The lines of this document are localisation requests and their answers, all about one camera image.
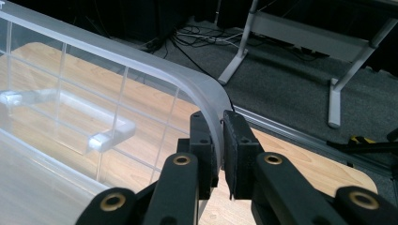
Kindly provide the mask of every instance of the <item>wooden tabletop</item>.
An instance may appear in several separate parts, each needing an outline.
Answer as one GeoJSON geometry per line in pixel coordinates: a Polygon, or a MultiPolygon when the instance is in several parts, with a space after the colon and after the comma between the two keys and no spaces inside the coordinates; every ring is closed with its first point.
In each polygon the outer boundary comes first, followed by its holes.
{"type": "MultiPolygon", "coordinates": [[[[67,54],[64,71],[61,72],[64,80],[60,80],[56,74],[59,73],[61,52],[41,43],[26,44],[12,54],[19,59],[12,58],[10,61],[11,79],[8,79],[5,69],[8,60],[4,55],[0,56],[2,89],[29,91],[62,86],[110,112],[118,109],[120,115],[134,121],[137,126],[135,135],[114,150],[101,154],[86,152],[86,137],[74,136],[70,128],[56,127],[56,123],[42,113],[30,107],[13,109],[11,132],[15,136],[104,184],[139,191],[159,177],[162,163],[176,151],[177,139],[189,138],[189,118],[199,109],[186,100],[132,79],[126,79],[122,98],[119,98],[123,76],[70,54],[67,54]],[[102,95],[118,103],[105,100],[102,95]],[[160,121],[145,117],[146,114],[160,121]]],[[[41,112],[55,113],[53,104],[40,104],[37,107],[41,112]]],[[[56,109],[62,111],[57,112],[60,119],[79,128],[89,131],[92,128],[94,132],[112,127],[103,125],[94,117],[86,118],[87,115],[75,112],[66,105],[61,104],[56,109]]],[[[253,133],[266,151],[289,158],[314,188],[330,196],[334,196],[337,188],[344,186],[359,186],[376,192],[375,183],[363,172],[259,130],[253,129],[253,133]]],[[[221,171],[219,186],[214,189],[200,224],[253,223],[249,201],[229,201],[229,190],[221,171]]]]}

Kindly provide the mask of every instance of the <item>gray desk leg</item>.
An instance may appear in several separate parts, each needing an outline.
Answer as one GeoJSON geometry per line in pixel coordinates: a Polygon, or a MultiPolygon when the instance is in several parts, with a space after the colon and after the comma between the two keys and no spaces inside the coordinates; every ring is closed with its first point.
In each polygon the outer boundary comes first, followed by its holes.
{"type": "Polygon", "coordinates": [[[375,49],[378,47],[384,37],[390,32],[390,30],[397,24],[397,20],[389,19],[375,37],[370,41],[369,47],[365,48],[362,53],[357,56],[357,59],[353,62],[351,68],[343,76],[341,80],[332,79],[330,81],[330,92],[329,92],[329,121],[328,124],[331,128],[340,127],[341,119],[341,91],[345,85],[351,80],[352,77],[357,73],[363,63],[372,55],[375,49]]]}
{"type": "Polygon", "coordinates": [[[240,63],[245,58],[248,50],[246,49],[246,43],[249,38],[249,34],[252,30],[253,21],[255,18],[255,12],[257,10],[258,0],[253,0],[252,6],[249,11],[248,19],[246,20],[245,28],[243,30],[242,40],[240,41],[239,50],[237,51],[237,55],[235,55],[234,59],[229,63],[228,67],[224,70],[222,75],[219,78],[219,83],[221,85],[226,85],[231,79],[232,75],[235,73],[240,63]]]}

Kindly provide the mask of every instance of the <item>desk foot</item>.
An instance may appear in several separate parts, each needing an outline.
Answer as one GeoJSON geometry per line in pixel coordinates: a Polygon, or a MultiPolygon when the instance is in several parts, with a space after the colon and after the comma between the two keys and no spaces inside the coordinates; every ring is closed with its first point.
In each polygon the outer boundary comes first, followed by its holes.
{"type": "Polygon", "coordinates": [[[248,50],[243,51],[243,54],[239,56],[235,55],[234,59],[229,63],[228,67],[223,71],[222,75],[219,78],[219,83],[224,86],[228,83],[229,79],[231,79],[232,75],[234,75],[235,71],[242,63],[243,59],[246,57],[248,50]]]}
{"type": "Polygon", "coordinates": [[[337,79],[332,78],[330,80],[330,91],[329,91],[329,121],[328,125],[331,128],[340,127],[340,101],[341,92],[334,90],[334,85],[338,82],[337,79]]]}

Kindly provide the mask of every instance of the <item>wooden table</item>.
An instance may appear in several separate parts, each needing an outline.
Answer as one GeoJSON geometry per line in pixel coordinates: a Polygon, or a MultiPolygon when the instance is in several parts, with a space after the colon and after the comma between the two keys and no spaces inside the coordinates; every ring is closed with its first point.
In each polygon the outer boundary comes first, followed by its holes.
{"type": "MultiPolygon", "coordinates": [[[[41,103],[34,108],[13,108],[10,131],[50,157],[106,185],[139,191],[154,182],[160,175],[164,160],[176,151],[177,139],[189,137],[190,115],[199,109],[188,101],[174,99],[170,93],[132,79],[125,80],[123,95],[120,97],[123,76],[70,54],[67,54],[64,69],[60,71],[60,60],[61,52],[56,49],[41,43],[26,44],[12,53],[11,79],[8,79],[5,69],[7,57],[0,56],[0,87],[5,90],[11,88],[13,91],[46,88],[68,90],[110,112],[117,109],[120,115],[130,118],[136,124],[135,135],[108,152],[86,152],[84,137],[74,135],[76,133],[70,128],[60,127],[48,116],[43,116],[43,112],[55,114],[57,118],[87,131],[95,132],[111,127],[97,121],[95,116],[79,114],[66,104],[61,103],[55,107],[54,102],[41,103]],[[164,120],[165,124],[143,114],[164,120]]],[[[344,186],[359,186],[376,192],[375,183],[363,172],[259,130],[253,129],[253,132],[266,151],[289,158],[316,189],[330,196],[334,196],[337,188],[344,186]]],[[[250,201],[229,201],[229,190],[221,171],[219,186],[214,189],[200,224],[253,223],[250,201]]]]}

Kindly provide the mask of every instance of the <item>transparent plastic container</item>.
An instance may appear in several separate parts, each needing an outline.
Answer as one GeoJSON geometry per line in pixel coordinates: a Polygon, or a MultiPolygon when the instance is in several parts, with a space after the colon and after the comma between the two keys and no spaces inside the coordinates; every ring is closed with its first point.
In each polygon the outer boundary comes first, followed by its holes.
{"type": "Polygon", "coordinates": [[[177,140],[190,137],[197,111],[207,120],[220,168],[220,121],[230,107],[223,88],[202,73],[6,1],[0,194],[26,185],[9,196],[14,209],[23,205],[29,213],[18,220],[2,204],[0,219],[70,224],[107,187],[140,191],[158,179],[177,140]],[[41,192],[26,199],[18,191],[41,192]],[[46,216],[36,217],[44,209],[37,204],[47,206],[46,216]]]}

